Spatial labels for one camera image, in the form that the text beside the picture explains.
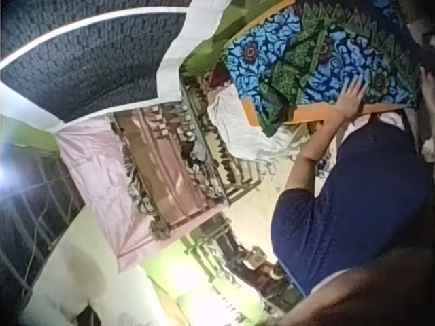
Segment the pink curtain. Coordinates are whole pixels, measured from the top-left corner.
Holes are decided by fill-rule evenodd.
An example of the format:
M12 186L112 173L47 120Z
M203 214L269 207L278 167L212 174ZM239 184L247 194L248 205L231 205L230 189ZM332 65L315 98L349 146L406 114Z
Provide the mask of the pink curtain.
M77 188L96 215L118 258L120 271L153 258L167 245L197 228L223 208L222 205L217 205L206 210L197 218L173 230L170 239L157 242L152 239L148 230L152 218L140 213L128 194L129 179L124 166L122 144L112 131L109 119L89 119L66 127L55 134L55 137L62 159ZM171 180L178 180L171 174L166 178L170 176ZM194 199L190 200L191 202L184 203L183 206L183 210L188 213L199 209L195 206L195 201L192 201Z

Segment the dark patterned ceiling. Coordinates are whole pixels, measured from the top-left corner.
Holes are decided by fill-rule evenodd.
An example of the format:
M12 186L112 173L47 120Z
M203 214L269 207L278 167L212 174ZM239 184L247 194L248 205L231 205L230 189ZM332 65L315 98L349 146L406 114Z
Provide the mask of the dark patterned ceiling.
M2 0L1 58L58 27L138 7L188 7L191 0Z
M179 36L192 2L196 6L202 3L2 1L1 82L30 105L63 122L102 109L155 100L159 98L157 71ZM82 24L87 18L92 18L92 23ZM69 30L59 30L67 25ZM38 39L54 30L53 37ZM17 50L35 40L35 47L16 56Z
M157 68L185 17L133 15L75 29L12 61L1 80L65 122L156 98Z

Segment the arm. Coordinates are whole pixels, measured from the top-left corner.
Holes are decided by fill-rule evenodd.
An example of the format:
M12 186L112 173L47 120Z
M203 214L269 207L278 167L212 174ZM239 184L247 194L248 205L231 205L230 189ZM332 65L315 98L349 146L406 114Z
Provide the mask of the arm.
M435 148L435 78L431 73L426 73L425 69L421 71L421 90L423 92L426 109L429 112L430 130L432 131L432 140Z
M334 114L300 151L290 171L285 190L305 189L314 192L316 164L325 155L340 128L357 115L367 89L367 85L363 85L362 79L358 77L353 78L349 86L348 83L346 81L341 90Z

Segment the blue floral fabric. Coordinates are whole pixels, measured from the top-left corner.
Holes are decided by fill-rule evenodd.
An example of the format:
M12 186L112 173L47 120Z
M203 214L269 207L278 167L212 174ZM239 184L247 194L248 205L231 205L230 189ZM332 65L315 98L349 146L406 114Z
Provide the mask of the blue floral fabric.
M252 100L267 135L297 105L335 103L344 80L354 75L370 84L367 103L418 105L410 54L379 22L409 37L400 15L389 0L361 2L297 1L225 49L222 60L239 96Z

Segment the navy blue shirt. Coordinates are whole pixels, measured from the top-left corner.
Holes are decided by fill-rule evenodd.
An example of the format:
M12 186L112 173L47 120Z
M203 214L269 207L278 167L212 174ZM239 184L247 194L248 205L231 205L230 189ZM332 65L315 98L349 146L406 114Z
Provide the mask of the navy blue shirt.
M317 198L303 189L280 195L271 225L273 250L308 295L331 274L408 245L405 235L425 215L431 195L431 172L412 137L371 120L340 146Z

